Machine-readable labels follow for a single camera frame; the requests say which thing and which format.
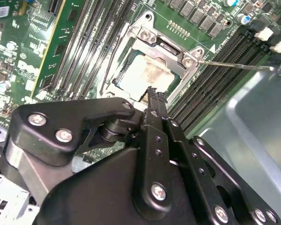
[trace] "green circuit board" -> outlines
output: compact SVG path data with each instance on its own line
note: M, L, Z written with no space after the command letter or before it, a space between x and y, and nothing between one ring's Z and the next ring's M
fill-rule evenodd
M38 0L27 3L25 1L14 1L13 12L6 19L5 27L0 31L0 124L7 127L11 112L22 104L32 104L48 101L56 101L58 91L42 91L53 77L67 49L68 42L72 36L75 24L79 20L80 12L83 8L83 0L64 0L61 1L58 14L48 12L51 1ZM90 1L89 12L95 9L100 1ZM105 2L105 11L100 18L110 10L111 3ZM235 7L226 7L220 0L204 0L202 7L201 1L181 0L178 6L173 0L136 0L131 9L126 13L126 22L133 23L139 16L149 10L155 15L154 28L167 38L171 39L186 50L191 50L196 46L205 49L204 59L212 59L225 45L227 40L239 28L236 16L244 11L249 1L240 0ZM261 15L270 24L281 28L277 21L281 18L281 8L272 4L270 13L265 13L262 9L268 0L256 1L252 3L251 19L255 20ZM186 3L193 5L193 12L189 16L183 16L182 10ZM209 14L209 9L214 8L214 12ZM210 18L213 25L220 27L218 34L212 33L201 26L202 24L193 22L194 10L199 10L203 18ZM96 24L93 32L98 30L100 21ZM107 51L108 56L112 52L112 47L104 46L98 48L98 55L102 51ZM73 72L72 80L81 70L85 57L78 61L77 69ZM87 81L89 73L96 66L97 59L93 59L86 69L82 79L82 85ZM97 97L97 86L104 74L107 64L100 64L92 86L88 91L87 98ZM204 68L201 66L196 75ZM168 92L173 91L175 85L170 86Z

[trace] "black plastic bracket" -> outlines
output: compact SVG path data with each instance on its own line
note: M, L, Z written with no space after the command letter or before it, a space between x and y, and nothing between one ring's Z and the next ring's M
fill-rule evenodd
M168 137L163 132L158 95L155 90L148 89L149 92L149 106L143 114L140 127L141 141L133 202L143 217L157 220L163 218L171 209L172 186L168 177L170 173Z
M134 108L118 97L23 105L12 114L9 136L17 147L45 163L62 166L72 160L79 146L79 152L89 150L88 143L81 149L82 130L89 130L86 141L90 141L104 121L129 119L134 113ZM44 116L46 124L32 125L28 120L31 114ZM69 131L73 139L58 141L55 134L60 129Z

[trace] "screw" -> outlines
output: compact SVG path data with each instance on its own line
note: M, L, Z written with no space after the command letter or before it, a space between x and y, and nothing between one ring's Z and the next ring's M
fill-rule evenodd
M193 60L189 57L185 57L183 60L182 60L182 64L183 66L185 66L186 68L189 68L193 65Z
M45 116L42 116L40 114L32 114L28 117L28 121L30 124L34 126L42 126L45 125L47 120Z
M131 109L131 106L130 106L129 103L127 103L127 102L123 102L122 105L123 105L123 107L126 108L126 109Z
M149 33L148 31L143 30L143 31L140 33L140 37L141 37L141 39L143 39L144 41L148 41L148 40L150 40L151 35L150 35L150 33Z
M163 187L159 184L153 184L151 187L152 195L159 201L163 201L166 198L166 193Z
M108 93L106 94L106 97L107 97L107 98L113 98L113 97L114 97L114 93L108 92Z
M156 112L156 111L154 111L154 110L151 110L151 114L152 114L153 116L155 116L155 117L158 117L157 112Z
M266 213L267 213L268 217L270 217L270 219L271 219L274 223L277 223L277 219L276 219L276 217L273 215L272 212L270 212L270 211L267 210Z
M225 224L228 223L228 215L221 206L218 205L215 206L214 212L220 221L222 221Z
M68 143L73 139L72 134L68 130L60 129L56 132L55 137L60 142Z
M177 124L176 121L172 120L171 123L172 123L172 125L173 125L174 127L179 127L179 125Z
M266 222L266 217L259 209L255 209L255 214L261 222Z
M204 142L199 138L197 138L197 142L199 143L199 145L204 145Z
M155 37L152 37L152 38L151 38L151 41L152 41L152 42L156 42L156 38L155 38Z

